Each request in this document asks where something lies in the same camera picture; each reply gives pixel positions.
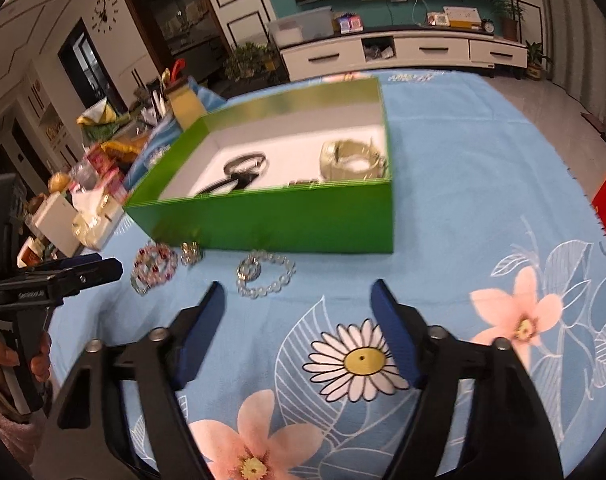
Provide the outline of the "left hand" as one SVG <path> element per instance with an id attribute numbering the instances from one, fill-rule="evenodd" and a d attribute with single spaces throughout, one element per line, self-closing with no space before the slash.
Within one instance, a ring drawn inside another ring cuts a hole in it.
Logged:
<path id="1" fill-rule="evenodd" d="M 40 336 L 39 349 L 36 356 L 30 361 L 30 370 L 38 382 L 46 382 L 49 379 L 51 366 L 50 347 L 51 338 L 47 332 L 43 332 Z M 0 340 L 0 386 L 6 383 L 2 369 L 17 365 L 18 354 Z"/>

